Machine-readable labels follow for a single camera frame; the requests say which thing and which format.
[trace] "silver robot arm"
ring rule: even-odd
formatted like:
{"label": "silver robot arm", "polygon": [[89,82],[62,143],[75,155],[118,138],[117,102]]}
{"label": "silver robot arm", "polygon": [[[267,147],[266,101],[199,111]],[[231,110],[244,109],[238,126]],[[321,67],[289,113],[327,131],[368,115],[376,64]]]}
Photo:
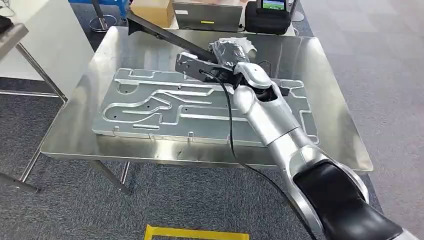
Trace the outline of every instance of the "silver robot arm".
{"label": "silver robot arm", "polygon": [[257,64],[239,62],[235,106],[268,147],[288,198],[312,232],[338,240],[416,240],[369,205],[368,190],[349,167],[333,160],[305,134],[279,87]]}

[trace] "white wall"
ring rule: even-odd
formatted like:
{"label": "white wall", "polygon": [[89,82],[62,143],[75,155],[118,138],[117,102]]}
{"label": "white wall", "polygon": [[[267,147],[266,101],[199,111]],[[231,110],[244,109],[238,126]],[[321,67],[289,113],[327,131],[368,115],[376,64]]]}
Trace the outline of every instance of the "white wall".
{"label": "white wall", "polygon": [[[94,55],[70,4],[67,0],[11,0],[10,7],[16,13],[11,19],[29,30],[21,43],[70,97]],[[9,13],[0,10],[3,15]],[[0,76],[42,80],[15,49],[0,62]]]}

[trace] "yellow tape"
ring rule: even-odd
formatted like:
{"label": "yellow tape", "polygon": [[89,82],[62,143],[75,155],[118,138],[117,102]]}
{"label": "yellow tape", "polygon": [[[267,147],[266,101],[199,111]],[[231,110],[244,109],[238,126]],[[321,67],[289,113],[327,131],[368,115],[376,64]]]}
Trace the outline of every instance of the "yellow tape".
{"label": "yellow tape", "polygon": [[249,240],[247,233],[189,230],[169,227],[155,227],[147,224],[144,240],[152,240],[153,236],[177,237],[205,240]]}

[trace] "screen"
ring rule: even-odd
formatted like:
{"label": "screen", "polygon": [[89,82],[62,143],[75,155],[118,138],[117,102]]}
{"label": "screen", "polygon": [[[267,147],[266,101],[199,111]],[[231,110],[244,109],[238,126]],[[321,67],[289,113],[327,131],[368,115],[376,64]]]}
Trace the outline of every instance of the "screen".
{"label": "screen", "polygon": [[286,1],[285,0],[263,0],[262,8],[286,10]]}

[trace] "stainless steel tabletop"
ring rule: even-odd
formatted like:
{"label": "stainless steel tabletop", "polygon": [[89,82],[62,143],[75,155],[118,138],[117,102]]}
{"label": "stainless steel tabletop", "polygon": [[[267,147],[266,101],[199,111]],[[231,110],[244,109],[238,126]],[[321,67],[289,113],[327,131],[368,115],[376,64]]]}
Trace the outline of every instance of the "stainless steel tabletop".
{"label": "stainless steel tabletop", "polygon": [[[317,38],[175,30],[207,48],[219,38],[247,37],[257,48],[255,61],[272,63],[271,77],[303,81],[320,139],[319,146],[354,170],[373,165]],[[119,68],[173,71],[183,49],[126,27],[111,27],[72,97],[53,121],[41,147],[57,159],[120,160],[204,167],[238,167],[227,145],[96,135],[94,117]],[[274,163],[264,147],[235,148],[238,158],[265,167]]]}
{"label": "stainless steel tabletop", "polygon": [[0,34],[0,61],[23,39],[28,29],[22,23],[18,23]]}

